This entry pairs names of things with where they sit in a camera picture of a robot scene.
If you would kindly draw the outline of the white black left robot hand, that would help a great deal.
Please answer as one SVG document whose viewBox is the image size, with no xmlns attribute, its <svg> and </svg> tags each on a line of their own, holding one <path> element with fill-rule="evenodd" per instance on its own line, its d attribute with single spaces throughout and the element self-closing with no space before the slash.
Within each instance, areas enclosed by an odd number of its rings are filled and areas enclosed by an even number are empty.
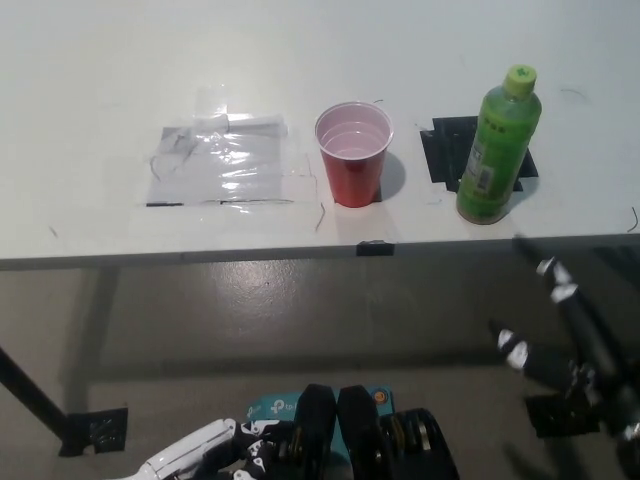
<svg viewBox="0 0 640 480">
<path fill-rule="evenodd" d="M 133 479 L 264 479 L 293 423 L 218 419 L 146 460 Z"/>
</svg>

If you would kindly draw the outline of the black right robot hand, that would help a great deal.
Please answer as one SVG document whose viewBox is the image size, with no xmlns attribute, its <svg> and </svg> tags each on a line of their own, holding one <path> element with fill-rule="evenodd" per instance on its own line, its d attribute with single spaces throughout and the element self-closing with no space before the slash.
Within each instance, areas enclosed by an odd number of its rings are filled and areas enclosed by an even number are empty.
<svg viewBox="0 0 640 480">
<path fill-rule="evenodd" d="M 570 358 L 536 345 L 504 323 L 489 329 L 505 363 L 526 378 L 551 389 L 551 395 L 525 399 L 529 419 L 540 438 L 597 432 L 604 425 L 619 447 L 639 444 L 639 379 L 602 315 L 555 256 L 524 237 L 514 249 L 542 278 L 558 309 L 576 356 Z"/>
</svg>

